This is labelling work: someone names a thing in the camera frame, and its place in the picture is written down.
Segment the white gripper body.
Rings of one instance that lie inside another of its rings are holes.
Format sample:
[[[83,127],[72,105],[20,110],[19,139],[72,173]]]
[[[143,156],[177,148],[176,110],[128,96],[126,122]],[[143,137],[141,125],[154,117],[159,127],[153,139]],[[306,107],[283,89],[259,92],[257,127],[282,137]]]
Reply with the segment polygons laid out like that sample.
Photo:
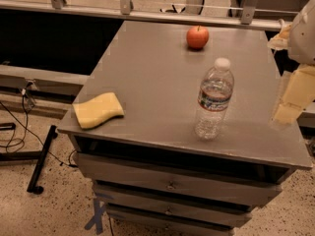
[[[288,57],[300,64],[315,64],[315,0],[309,0],[291,24]]]

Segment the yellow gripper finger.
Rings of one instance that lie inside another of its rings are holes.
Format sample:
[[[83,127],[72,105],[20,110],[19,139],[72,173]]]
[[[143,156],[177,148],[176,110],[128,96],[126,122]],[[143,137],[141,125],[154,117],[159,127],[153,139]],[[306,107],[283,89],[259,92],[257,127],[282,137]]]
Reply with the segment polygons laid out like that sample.
[[[291,24],[287,24],[283,19],[280,19],[280,25],[280,32],[273,36],[267,43],[269,48],[276,51],[287,50],[291,29]]]
[[[284,71],[272,120],[291,125],[315,100],[315,67],[300,64],[291,72]]]

